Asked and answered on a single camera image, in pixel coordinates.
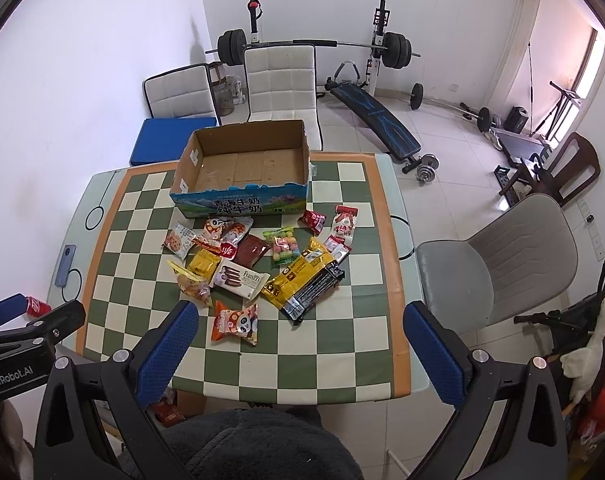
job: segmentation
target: black speaker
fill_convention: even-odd
[[[521,106],[511,108],[503,128],[508,132],[519,134],[529,120],[529,113]]]

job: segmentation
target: checkered tablecloth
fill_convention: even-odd
[[[328,160],[313,164],[316,172],[308,209],[326,214],[328,223],[337,204],[359,209],[353,251],[341,264],[345,279],[297,327],[260,296],[255,347],[234,336],[212,342],[214,311],[200,308],[198,334],[172,379],[173,387],[205,396],[278,404],[396,396],[387,285],[365,165]],[[201,229],[204,221],[187,220],[174,208],[169,198],[172,179],[173,171],[157,171],[154,166],[132,168],[123,178],[108,216],[112,220],[102,228],[103,248],[100,242],[96,247],[99,263],[89,292],[86,339],[80,343],[87,358],[106,360],[120,348],[133,348],[176,302],[188,299],[181,296],[165,262],[178,262],[178,258],[162,243],[176,222]],[[294,235],[305,247],[311,232],[298,224],[299,216],[255,216],[250,232],[262,236],[263,230],[296,226]],[[324,240],[328,231],[326,227],[318,238]],[[393,237],[393,232],[384,235]],[[280,270],[268,256],[254,269],[271,275]],[[242,306],[241,298],[220,288],[212,295],[229,308]]]

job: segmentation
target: barbell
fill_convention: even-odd
[[[442,101],[436,101],[435,99],[429,99],[427,97],[424,97],[423,93],[424,88],[420,83],[416,83],[415,85],[413,85],[413,88],[411,90],[411,97],[409,99],[409,105],[411,106],[412,110],[418,110],[418,108],[420,108],[420,105],[422,104],[422,101],[424,100],[475,117],[477,129],[480,130],[482,133],[488,132],[489,128],[500,126],[499,119],[497,118],[497,116],[494,116],[491,113],[491,110],[489,110],[489,108],[487,108],[486,106],[480,108],[478,113],[474,114],[471,110],[463,110],[462,108],[455,107],[448,103],[443,103]]]
[[[217,48],[205,51],[205,54],[218,53],[220,61],[229,66],[243,64],[244,51],[247,46],[252,45],[291,45],[297,43],[312,44],[314,46],[360,46],[363,48],[373,48],[381,50],[381,60],[384,66],[388,68],[403,68],[409,64],[411,57],[420,57],[420,54],[415,54],[411,50],[411,42],[402,34],[396,32],[385,32],[382,38],[381,45],[366,44],[366,43],[349,43],[347,41],[334,40],[293,40],[293,41],[269,41],[267,43],[251,43],[247,44],[245,31],[241,28],[227,30],[220,38],[218,38]]]

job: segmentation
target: silver screw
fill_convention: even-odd
[[[58,368],[58,370],[63,370],[68,365],[69,359],[67,357],[60,357],[59,359],[56,359],[55,367]]]
[[[533,365],[540,370],[544,370],[547,367],[547,362],[542,357],[534,357]]]
[[[114,355],[112,355],[113,360],[116,361],[117,363],[124,363],[125,361],[127,361],[128,357],[129,357],[129,351],[125,350],[124,348],[121,348],[120,350],[116,350],[114,352]]]
[[[489,361],[489,354],[481,348],[474,350],[471,355],[479,363],[486,363]]]

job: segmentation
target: table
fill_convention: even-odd
[[[172,387],[278,404],[382,400],[428,387],[402,330],[405,304],[423,296],[415,256],[398,259],[413,244],[391,159],[312,152],[311,161],[309,208],[332,216],[337,203],[359,207],[353,251],[341,264],[345,279],[296,328],[259,297],[255,347],[234,337],[212,342],[213,309],[200,308],[198,334]],[[182,297],[164,262],[178,259],[162,247],[176,222],[190,225],[169,198],[176,165],[97,174],[80,200],[63,243],[76,245],[73,270],[64,288],[52,278],[48,302],[77,297],[86,306],[86,325],[63,344],[87,358],[106,360],[119,348],[131,349]],[[298,217],[255,216],[251,232],[293,225],[298,243],[306,246],[311,234]],[[203,222],[196,220],[194,228]],[[280,270],[266,256],[254,269],[271,275]],[[219,288],[212,296],[230,308],[242,305]]]

